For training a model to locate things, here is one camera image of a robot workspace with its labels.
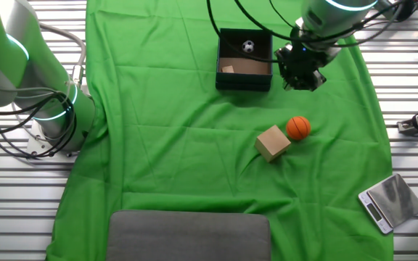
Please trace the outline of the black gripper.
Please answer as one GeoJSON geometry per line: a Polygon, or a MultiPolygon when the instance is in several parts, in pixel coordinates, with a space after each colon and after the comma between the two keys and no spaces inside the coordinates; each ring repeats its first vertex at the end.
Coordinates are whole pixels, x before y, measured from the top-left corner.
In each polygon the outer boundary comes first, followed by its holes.
{"type": "Polygon", "coordinates": [[[327,79],[317,70],[321,65],[320,55],[308,50],[298,41],[287,43],[274,52],[283,77],[285,91],[296,88],[296,77],[303,77],[302,87],[308,91],[315,91],[327,79]]]}

